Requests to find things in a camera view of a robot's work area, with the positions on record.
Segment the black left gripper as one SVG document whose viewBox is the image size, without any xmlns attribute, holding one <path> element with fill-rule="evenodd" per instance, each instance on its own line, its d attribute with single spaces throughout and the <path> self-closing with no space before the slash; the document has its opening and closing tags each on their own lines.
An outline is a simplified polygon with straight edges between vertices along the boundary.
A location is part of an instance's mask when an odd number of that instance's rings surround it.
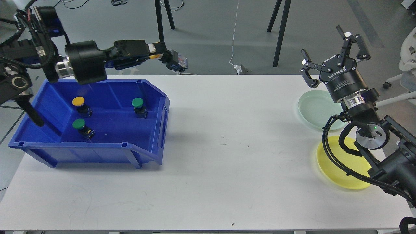
<svg viewBox="0 0 416 234">
<path fill-rule="evenodd" d="M 77 82 L 85 85 L 106 80 L 106 65 L 120 71 L 141 65 L 150 57 L 162 57 L 168 50 L 165 42 L 119 40 L 109 49 L 98 49 L 95 41 L 72 43 L 65 46 L 65 52 Z"/>
</svg>

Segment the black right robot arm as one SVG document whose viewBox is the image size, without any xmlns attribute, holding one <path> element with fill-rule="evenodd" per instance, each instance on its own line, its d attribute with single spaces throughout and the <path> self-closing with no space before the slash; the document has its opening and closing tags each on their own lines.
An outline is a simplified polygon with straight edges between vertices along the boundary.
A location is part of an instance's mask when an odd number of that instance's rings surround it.
<svg viewBox="0 0 416 234">
<path fill-rule="evenodd" d="M 379 92 L 369 89 L 357 66 L 358 62 L 371 58 L 367 46 L 360 34 L 345 32 L 340 25 L 336 28 L 343 42 L 339 53 L 316 64 L 305 49 L 301 50 L 303 79 L 311 88 L 324 84 L 332 100 L 342 108 L 323 127 L 324 153 L 346 176 L 376 185 L 415 206 L 415 136 L 391 116 L 379 117 Z M 370 165 L 368 175 L 346 166 L 331 150 L 328 133 L 337 120 L 347 124 L 339 135 L 338 145 L 350 155 L 363 157 Z"/>
</svg>

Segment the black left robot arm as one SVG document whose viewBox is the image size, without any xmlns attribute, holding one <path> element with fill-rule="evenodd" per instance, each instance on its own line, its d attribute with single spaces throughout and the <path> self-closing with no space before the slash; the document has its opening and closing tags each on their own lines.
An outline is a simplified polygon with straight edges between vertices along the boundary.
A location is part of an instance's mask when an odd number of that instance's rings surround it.
<svg viewBox="0 0 416 234">
<path fill-rule="evenodd" d="M 155 1 L 159 41 L 119 40 L 108 49 L 98 49 L 95 41 L 70 43 L 56 10 L 51 6 L 36 6 L 34 0 L 24 9 L 17 9 L 15 21 L 1 19 L 16 26 L 15 34 L 1 42 L 1 103 L 16 102 L 37 125 L 44 122 L 30 104 L 32 82 L 27 69 L 42 69 L 49 82 L 73 76 L 79 84 L 107 79 L 106 69 L 123 70 L 158 59 L 177 71 L 177 55 L 166 48 L 162 8 Z"/>
</svg>

